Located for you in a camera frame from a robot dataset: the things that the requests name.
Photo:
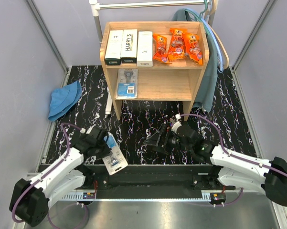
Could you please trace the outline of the light blue hanger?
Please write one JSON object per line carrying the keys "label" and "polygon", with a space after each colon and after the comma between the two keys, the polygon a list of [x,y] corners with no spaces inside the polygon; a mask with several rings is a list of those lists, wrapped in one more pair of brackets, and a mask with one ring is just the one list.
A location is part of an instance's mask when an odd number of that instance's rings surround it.
{"label": "light blue hanger", "polygon": [[212,27],[202,18],[199,16],[199,14],[189,8],[186,8],[185,10],[187,13],[192,15],[195,19],[197,19],[199,22],[202,22],[204,24],[205,30],[207,31],[207,34],[211,36],[215,47],[216,47],[216,54],[217,54],[217,60],[218,60],[218,72],[222,73],[223,72],[223,58],[222,58],[222,53],[220,51],[220,47],[218,44],[218,41],[216,40],[215,34],[212,31]]}

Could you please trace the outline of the Gillette blister pack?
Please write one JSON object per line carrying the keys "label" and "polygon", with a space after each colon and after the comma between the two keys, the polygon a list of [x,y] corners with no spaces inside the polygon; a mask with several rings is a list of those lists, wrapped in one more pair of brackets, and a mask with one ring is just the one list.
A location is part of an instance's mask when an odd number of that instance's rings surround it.
{"label": "Gillette blister pack", "polygon": [[102,158],[109,175],[113,175],[118,171],[126,168],[128,162],[119,148],[116,140],[111,133],[108,133],[107,146],[111,149],[108,156]]}
{"label": "Gillette blister pack", "polygon": [[138,69],[119,69],[116,99],[136,99],[138,96]]}

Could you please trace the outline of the orange razor pack horizontal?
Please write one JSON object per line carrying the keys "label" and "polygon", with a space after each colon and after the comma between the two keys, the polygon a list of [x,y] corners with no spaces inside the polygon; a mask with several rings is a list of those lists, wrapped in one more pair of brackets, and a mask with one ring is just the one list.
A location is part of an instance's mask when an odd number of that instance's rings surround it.
{"label": "orange razor pack horizontal", "polygon": [[203,65],[202,52],[199,46],[199,36],[192,33],[183,34],[185,51],[196,64]]}

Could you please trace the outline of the white Harry's razor box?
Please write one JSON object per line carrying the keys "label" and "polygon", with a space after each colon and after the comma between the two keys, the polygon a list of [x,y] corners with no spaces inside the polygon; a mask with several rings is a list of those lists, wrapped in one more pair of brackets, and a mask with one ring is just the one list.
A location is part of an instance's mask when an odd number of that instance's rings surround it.
{"label": "white Harry's razor box", "polygon": [[120,59],[122,63],[137,62],[138,30],[123,30]]}

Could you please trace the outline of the wooden hanger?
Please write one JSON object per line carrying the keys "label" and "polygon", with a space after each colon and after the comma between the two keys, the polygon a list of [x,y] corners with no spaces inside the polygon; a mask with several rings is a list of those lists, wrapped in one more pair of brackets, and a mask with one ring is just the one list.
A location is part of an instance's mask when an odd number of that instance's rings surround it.
{"label": "wooden hanger", "polygon": [[225,70],[229,67],[229,63],[230,63],[229,62],[229,56],[227,54],[227,51],[226,51],[221,39],[219,38],[217,33],[212,28],[215,12],[216,12],[217,5],[218,5],[218,1],[217,0],[208,0],[207,3],[208,3],[208,7],[207,7],[207,11],[204,13],[204,19],[207,21],[207,23],[211,27],[213,34],[215,35],[215,39],[219,45],[221,57],[223,60],[223,63],[220,66],[223,67],[223,69]]}

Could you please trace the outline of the blue bucket hat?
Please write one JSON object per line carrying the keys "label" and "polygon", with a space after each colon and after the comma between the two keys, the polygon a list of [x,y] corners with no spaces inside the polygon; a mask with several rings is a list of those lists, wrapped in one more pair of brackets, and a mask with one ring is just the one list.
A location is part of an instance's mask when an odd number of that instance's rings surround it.
{"label": "blue bucket hat", "polygon": [[82,87],[75,81],[62,88],[56,88],[51,93],[48,120],[56,121],[64,116],[81,98]]}

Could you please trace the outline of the orange razor pack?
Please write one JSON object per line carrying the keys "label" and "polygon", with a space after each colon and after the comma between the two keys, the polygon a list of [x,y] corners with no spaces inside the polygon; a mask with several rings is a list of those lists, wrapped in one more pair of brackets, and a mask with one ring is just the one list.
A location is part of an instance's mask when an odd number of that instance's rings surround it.
{"label": "orange razor pack", "polygon": [[169,64],[169,59],[167,55],[167,38],[159,35],[153,34],[153,39],[155,41],[155,54],[153,55],[153,60],[156,60],[161,63]]}
{"label": "orange razor pack", "polygon": [[170,46],[168,49],[168,59],[173,62],[185,58],[185,43],[183,35],[188,31],[186,28],[170,28],[172,33]]}

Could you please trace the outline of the wooden two-tier shelf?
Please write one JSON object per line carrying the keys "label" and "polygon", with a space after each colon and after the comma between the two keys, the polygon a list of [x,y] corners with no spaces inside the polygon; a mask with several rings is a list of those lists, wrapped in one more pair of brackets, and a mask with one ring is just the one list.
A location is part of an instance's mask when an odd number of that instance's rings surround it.
{"label": "wooden two-tier shelf", "polygon": [[189,58],[173,61],[172,64],[154,61],[152,67],[138,68],[139,101],[182,101],[183,111],[188,114],[193,106],[209,60],[209,48],[204,24],[188,21],[119,21],[105,26],[100,48],[100,60],[106,78],[117,119],[121,117],[122,100],[116,98],[118,70],[136,68],[136,64],[106,65],[105,53],[111,30],[137,29],[152,31],[171,38],[170,28],[186,28],[199,36],[203,64],[198,65]]}

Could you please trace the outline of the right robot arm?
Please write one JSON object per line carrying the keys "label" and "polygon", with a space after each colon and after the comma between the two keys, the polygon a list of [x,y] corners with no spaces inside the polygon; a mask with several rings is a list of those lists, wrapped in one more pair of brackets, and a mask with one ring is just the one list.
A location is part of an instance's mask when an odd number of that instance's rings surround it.
{"label": "right robot arm", "polygon": [[170,154],[172,149],[190,153],[193,160],[213,166],[207,177],[209,187],[246,188],[264,194],[269,200],[287,207],[287,162],[247,156],[201,138],[187,124],[162,124],[144,141],[153,151]]}

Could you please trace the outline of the white h razor box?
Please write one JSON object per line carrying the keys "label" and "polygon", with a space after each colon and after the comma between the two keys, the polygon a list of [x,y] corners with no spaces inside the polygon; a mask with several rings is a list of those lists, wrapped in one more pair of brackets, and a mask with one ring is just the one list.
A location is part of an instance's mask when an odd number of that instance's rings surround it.
{"label": "white h razor box", "polygon": [[123,40],[123,30],[111,30],[109,32],[105,63],[106,65],[120,65],[121,64],[121,49]]}
{"label": "white h razor box", "polygon": [[153,32],[138,32],[137,67],[153,66]]}

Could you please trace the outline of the green hanger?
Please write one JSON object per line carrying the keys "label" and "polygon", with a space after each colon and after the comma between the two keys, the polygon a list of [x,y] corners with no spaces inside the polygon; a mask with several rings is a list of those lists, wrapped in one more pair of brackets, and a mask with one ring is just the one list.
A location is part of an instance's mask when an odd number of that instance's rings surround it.
{"label": "green hanger", "polygon": [[211,35],[212,31],[210,29],[210,26],[209,24],[207,23],[207,21],[203,18],[203,16],[205,15],[205,13],[207,12],[208,10],[208,1],[207,0],[203,0],[204,2],[204,5],[205,5],[205,8],[203,11],[201,11],[200,13],[197,13],[189,8],[186,8],[185,11],[189,14],[189,15],[192,15],[197,21],[199,22],[202,22],[204,24],[204,29],[205,29],[205,32],[206,34],[209,36]]}

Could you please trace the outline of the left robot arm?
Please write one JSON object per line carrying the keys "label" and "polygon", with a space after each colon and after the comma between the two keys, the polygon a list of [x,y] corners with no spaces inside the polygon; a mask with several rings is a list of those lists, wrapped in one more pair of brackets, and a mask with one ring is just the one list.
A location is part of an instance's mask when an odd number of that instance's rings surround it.
{"label": "left robot arm", "polygon": [[67,149],[50,166],[29,180],[16,182],[9,210],[14,222],[37,226],[46,217],[50,208],[66,194],[95,184],[94,173],[85,166],[92,156],[102,159],[109,155],[109,132],[94,126],[90,132],[83,128],[73,142],[65,135]]}

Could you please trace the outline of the metal clothes rack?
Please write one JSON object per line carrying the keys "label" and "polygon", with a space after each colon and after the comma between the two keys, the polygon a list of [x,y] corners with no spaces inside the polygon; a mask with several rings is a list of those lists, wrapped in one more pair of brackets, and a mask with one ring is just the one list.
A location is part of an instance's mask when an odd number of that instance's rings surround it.
{"label": "metal clothes rack", "polygon": [[210,15],[214,16],[218,1],[217,0],[175,0],[175,1],[150,1],[136,3],[112,3],[100,4],[97,0],[89,1],[92,15],[95,20],[96,31],[99,43],[102,43],[103,32],[101,28],[99,11],[111,9],[130,9],[130,8],[148,8],[148,7],[167,7],[167,6],[189,6],[189,5],[205,5],[206,9],[210,8]]}

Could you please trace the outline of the white H razor box on shelf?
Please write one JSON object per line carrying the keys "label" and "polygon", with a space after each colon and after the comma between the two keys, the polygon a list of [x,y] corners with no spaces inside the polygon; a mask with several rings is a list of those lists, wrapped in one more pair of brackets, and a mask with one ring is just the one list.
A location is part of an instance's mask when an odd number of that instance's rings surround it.
{"label": "white H razor box on shelf", "polygon": [[123,40],[123,30],[111,30],[109,32],[105,63],[106,65],[120,65],[121,64],[121,49]]}

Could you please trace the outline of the teal hanging garment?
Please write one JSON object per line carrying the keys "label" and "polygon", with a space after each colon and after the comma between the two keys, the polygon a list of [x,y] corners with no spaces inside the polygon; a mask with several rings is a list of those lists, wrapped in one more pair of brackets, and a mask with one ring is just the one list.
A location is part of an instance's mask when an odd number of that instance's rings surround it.
{"label": "teal hanging garment", "polygon": [[[172,20],[197,21],[192,15],[189,15],[185,9],[186,8],[177,10]],[[209,47],[209,61],[194,100],[193,108],[198,107],[206,112],[210,112],[213,106],[213,97],[218,77],[218,60],[216,47],[211,36],[206,34],[206,38]]]}

